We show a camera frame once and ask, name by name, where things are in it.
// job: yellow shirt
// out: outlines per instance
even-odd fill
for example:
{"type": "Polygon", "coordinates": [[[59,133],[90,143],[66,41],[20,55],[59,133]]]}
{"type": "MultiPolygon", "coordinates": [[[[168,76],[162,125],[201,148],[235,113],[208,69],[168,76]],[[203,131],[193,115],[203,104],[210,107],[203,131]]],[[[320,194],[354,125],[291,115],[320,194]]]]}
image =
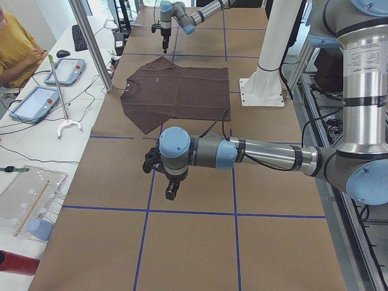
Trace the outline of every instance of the yellow shirt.
{"type": "MultiPolygon", "coordinates": [[[[21,62],[28,52],[36,45],[35,39],[24,29],[19,21],[11,14],[5,13],[7,26],[0,29],[0,75],[5,69],[12,68],[21,62]]],[[[16,80],[8,83],[9,87],[20,87],[23,82],[31,77],[41,64],[30,66],[26,71],[21,73],[16,80]]]]}

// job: white hook tool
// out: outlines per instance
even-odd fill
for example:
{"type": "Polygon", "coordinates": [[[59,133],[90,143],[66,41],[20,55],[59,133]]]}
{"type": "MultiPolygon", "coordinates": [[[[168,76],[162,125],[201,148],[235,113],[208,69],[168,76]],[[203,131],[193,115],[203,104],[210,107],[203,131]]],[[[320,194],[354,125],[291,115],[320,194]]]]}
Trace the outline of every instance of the white hook tool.
{"type": "Polygon", "coordinates": [[[62,92],[61,92],[61,88],[59,86],[58,77],[57,77],[56,72],[55,72],[55,65],[54,65],[53,56],[52,55],[48,55],[48,60],[50,61],[51,68],[53,70],[53,76],[54,76],[56,88],[58,89],[59,100],[61,101],[61,105],[62,105],[62,109],[63,109],[63,114],[64,114],[64,117],[65,117],[64,122],[62,122],[62,124],[58,127],[58,139],[61,139],[61,137],[62,137],[62,130],[65,127],[68,127],[68,126],[71,126],[71,125],[74,124],[74,125],[78,126],[78,129],[80,131],[82,131],[82,126],[81,126],[81,124],[78,121],[74,121],[74,120],[71,120],[69,118],[69,116],[68,116],[68,114],[66,112],[66,109],[65,109],[65,102],[64,102],[63,97],[62,97],[62,92]]]}

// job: warning label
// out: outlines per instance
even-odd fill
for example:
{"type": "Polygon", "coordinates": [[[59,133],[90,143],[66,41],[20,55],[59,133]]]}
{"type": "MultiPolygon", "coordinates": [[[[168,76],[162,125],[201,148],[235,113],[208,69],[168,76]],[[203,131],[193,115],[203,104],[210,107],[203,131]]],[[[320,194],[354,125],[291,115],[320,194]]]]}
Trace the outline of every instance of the warning label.
{"type": "Polygon", "coordinates": [[[365,44],[344,51],[344,76],[387,72],[387,42],[365,44]]]}

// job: red cylinder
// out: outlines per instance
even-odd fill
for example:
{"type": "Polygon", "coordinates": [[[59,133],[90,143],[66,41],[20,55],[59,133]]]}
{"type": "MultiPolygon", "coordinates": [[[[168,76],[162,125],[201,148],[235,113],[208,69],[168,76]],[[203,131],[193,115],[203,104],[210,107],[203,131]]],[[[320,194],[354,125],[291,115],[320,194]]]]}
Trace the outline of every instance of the red cylinder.
{"type": "Polygon", "coordinates": [[[35,275],[40,260],[0,250],[0,271],[20,275],[35,275]]]}

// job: computer mouse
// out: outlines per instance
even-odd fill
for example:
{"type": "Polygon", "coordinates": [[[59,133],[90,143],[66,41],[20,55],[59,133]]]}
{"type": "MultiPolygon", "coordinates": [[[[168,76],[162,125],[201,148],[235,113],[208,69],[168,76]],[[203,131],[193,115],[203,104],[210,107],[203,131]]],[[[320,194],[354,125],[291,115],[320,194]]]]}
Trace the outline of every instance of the computer mouse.
{"type": "Polygon", "coordinates": [[[56,52],[57,58],[64,58],[65,56],[70,56],[70,52],[68,50],[58,50],[56,52]]]}

